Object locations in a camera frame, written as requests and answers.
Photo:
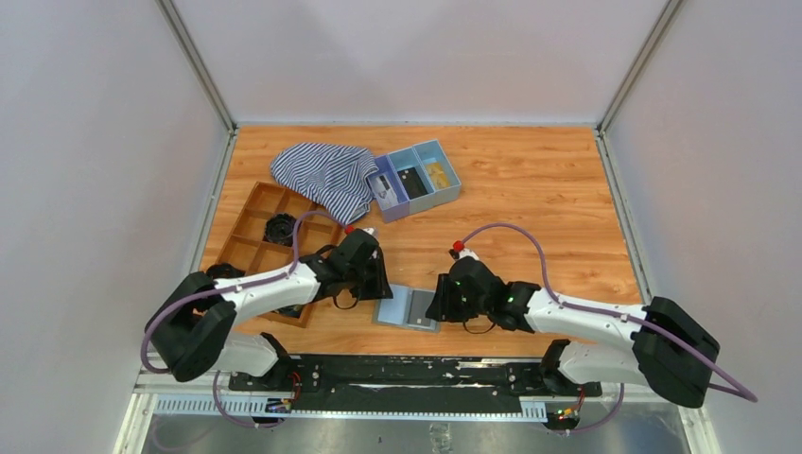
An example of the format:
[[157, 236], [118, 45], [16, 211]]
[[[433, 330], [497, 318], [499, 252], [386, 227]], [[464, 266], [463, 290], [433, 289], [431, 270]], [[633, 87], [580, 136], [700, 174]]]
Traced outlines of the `dark grey credit card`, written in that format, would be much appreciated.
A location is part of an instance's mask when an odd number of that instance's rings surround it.
[[408, 314], [405, 319], [406, 327], [428, 332], [438, 331], [438, 322], [427, 315], [434, 295], [433, 291], [424, 289], [413, 289], [410, 292]]

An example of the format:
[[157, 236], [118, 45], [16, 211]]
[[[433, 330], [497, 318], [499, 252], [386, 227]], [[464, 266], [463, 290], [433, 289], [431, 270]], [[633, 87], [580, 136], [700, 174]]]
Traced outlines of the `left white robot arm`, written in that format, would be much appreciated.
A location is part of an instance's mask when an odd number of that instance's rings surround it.
[[201, 271], [187, 275], [151, 317], [145, 346], [153, 346], [164, 368], [179, 382], [210, 371], [267, 375], [277, 364], [279, 343], [269, 334], [244, 335], [236, 328], [286, 306], [335, 298], [367, 288], [381, 263], [372, 228], [356, 228], [326, 257], [309, 254], [281, 269], [214, 280]]

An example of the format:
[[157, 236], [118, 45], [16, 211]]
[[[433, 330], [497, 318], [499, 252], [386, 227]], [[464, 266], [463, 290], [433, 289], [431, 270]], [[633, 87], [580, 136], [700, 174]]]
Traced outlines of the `blue three-compartment box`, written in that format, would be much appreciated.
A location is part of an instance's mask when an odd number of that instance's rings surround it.
[[387, 223], [453, 202], [462, 182], [441, 143], [429, 140], [375, 157], [367, 182]]

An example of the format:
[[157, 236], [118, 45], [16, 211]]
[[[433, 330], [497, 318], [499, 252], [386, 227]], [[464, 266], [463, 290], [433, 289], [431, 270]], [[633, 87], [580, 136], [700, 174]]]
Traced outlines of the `grey card holder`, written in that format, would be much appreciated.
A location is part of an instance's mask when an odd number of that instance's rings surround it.
[[[410, 292], [413, 289], [421, 289], [421, 288], [411, 288], [395, 284], [390, 284], [390, 286], [392, 288], [393, 297], [391, 299], [378, 300], [375, 303], [373, 324], [428, 332], [423, 330], [410, 329], [405, 325], [405, 319], [408, 314]], [[437, 332], [429, 332], [429, 333], [438, 333], [440, 331], [439, 322], [438, 326], [439, 329]]]

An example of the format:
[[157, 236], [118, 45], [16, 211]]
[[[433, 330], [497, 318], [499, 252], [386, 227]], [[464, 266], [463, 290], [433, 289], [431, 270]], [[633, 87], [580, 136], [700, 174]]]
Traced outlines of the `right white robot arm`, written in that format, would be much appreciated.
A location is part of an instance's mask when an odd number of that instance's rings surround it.
[[538, 367], [551, 392], [624, 383], [678, 406], [703, 405], [720, 344], [673, 300], [619, 306], [550, 294], [539, 284], [503, 281], [472, 253], [452, 256], [427, 316], [446, 323], [485, 316], [503, 330], [557, 335]]

